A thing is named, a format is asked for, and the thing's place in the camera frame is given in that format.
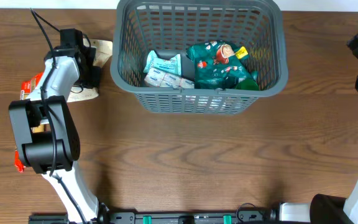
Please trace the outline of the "beige paper pouch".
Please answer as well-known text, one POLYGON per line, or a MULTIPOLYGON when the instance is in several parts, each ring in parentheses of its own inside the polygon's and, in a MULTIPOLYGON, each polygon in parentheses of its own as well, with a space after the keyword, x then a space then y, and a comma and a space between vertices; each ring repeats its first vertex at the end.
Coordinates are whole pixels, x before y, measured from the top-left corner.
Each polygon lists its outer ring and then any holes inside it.
POLYGON ((92 100, 99 96, 101 69, 112 57, 112 42, 108 40, 91 39, 91 47, 96 50, 93 62, 93 83, 91 86, 75 85, 71 88, 67 102, 92 100))

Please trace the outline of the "orange spaghetti packet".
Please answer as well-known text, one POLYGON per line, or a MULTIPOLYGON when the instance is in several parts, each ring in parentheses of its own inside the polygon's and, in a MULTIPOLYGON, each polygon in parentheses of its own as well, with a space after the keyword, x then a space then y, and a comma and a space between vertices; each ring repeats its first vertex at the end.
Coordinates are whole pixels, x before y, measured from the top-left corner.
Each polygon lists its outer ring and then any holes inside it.
MULTIPOLYGON (((30 80, 24 81, 21 84, 21 91, 20 91, 20 100, 25 100, 30 93, 32 93, 35 90, 35 87, 39 83, 43 73, 38 73, 36 76, 32 77, 30 80)), ((31 128, 33 133, 41 133, 45 131, 45 125, 40 124, 39 126, 35 128, 31 128)), ((15 150, 15 158, 14 158, 14 165, 18 172, 23 173, 25 169, 25 165, 21 162, 19 159, 19 153, 18 150, 15 150)))

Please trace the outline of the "white tissue multipack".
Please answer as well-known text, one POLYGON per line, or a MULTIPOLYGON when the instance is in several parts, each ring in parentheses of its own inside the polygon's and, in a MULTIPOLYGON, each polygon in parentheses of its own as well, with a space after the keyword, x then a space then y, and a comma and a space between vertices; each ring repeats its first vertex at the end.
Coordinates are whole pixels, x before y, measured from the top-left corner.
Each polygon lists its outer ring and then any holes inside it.
MULTIPOLYGON (((151 87, 160 87, 160 88, 174 88, 174 89, 194 89, 195 83, 186 78, 179 77, 172 73, 164 72, 157 68, 151 68, 149 72, 146 74, 144 82, 146 85, 151 87)), ((186 102, 195 102, 196 96, 186 95, 186 102)), ((208 97, 200 96, 199 100, 201 100, 201 104, 208 103, 208 97)), ((221 97, 213 98, 211 100, 211 107, 217 107, 217 105, 222 102, 221 97)))

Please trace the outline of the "mint toilet wipes pack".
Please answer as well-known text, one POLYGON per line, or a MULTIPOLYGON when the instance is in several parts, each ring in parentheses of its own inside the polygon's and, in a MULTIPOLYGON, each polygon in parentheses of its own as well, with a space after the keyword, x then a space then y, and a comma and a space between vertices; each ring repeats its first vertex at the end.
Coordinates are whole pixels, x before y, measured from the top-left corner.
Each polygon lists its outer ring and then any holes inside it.
POLYGON ((181 76, 181 55, 176 54, 169 60, 159 58, 157 53, 152 50, 149 52, 144 73, 148 73, 151 68, 156 68, 173 75, 181 76))

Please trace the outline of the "green lid jar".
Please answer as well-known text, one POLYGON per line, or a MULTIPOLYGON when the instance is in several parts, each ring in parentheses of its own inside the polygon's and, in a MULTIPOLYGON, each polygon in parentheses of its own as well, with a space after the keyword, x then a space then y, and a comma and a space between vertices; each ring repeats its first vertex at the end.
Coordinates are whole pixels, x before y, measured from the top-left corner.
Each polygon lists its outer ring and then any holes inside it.
POLYGON ((259 91, 259 86, 257 84, 258 72, 252 71, 250 73, 250 78, 243 79, 239 82, 235 89, 237 90, 251 90, 251 91, 259 91))

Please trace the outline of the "green instant coffee bag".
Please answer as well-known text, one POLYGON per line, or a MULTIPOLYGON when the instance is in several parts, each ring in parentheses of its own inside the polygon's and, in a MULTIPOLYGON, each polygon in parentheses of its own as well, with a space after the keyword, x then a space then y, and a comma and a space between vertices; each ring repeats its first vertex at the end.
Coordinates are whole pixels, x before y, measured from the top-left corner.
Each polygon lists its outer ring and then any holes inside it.
POLYGON ((223 40, 192 45, 186 51, 195 66, 196 89, 235 89, 243 79, 250 78, 246 68, 247 49, 223 40))

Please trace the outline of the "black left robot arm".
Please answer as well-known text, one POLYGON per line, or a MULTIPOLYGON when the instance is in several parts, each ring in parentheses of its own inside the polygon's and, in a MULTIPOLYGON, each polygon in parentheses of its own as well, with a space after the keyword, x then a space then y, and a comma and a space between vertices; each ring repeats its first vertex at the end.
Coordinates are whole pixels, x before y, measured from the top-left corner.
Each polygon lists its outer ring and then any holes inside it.
POLYGON ((17 164, 33 168, 63 202, 67 215, 59 223, 109 223, 105 204, 86 186, 80 172, 80 138, 67 105, 72 88, 97 90, 100 67, 96 48, 77 29, 60 30, 60 45, 45 56, 38 85, 24 100, 9 105, 17 147, 17 164))

